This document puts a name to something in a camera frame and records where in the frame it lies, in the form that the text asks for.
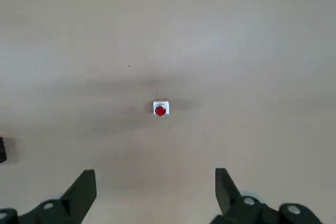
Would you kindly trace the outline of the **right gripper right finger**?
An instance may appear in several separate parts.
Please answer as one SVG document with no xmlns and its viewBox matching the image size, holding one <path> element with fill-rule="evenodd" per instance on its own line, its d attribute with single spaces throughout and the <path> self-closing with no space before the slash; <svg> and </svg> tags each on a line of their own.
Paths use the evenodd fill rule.
<svg viewBox="0 0 336 224">
<path fill-rule="evenodd" d="M 322 221 L 306 206 L 284 203 L 279 209 L 270 208 L 253 196 L 242 195 L 228 171 L 215 169 L 215 195 L 221 210 L 211 223 L 232 224 L 317 224 Z"/>
</svg>

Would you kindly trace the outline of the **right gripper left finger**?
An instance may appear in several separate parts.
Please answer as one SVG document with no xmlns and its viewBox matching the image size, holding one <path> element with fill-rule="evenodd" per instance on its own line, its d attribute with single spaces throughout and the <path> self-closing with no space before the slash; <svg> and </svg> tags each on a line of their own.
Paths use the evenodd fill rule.
<svg viewBox="0 0 336 224">
<path fill-rule="evenodd" d="M 97 198 L 96 174 L 84 170 L 66 192 L 19 216 L 14 208 L 1 209 L 1 223 L 82 223 Z"/>
</svg>

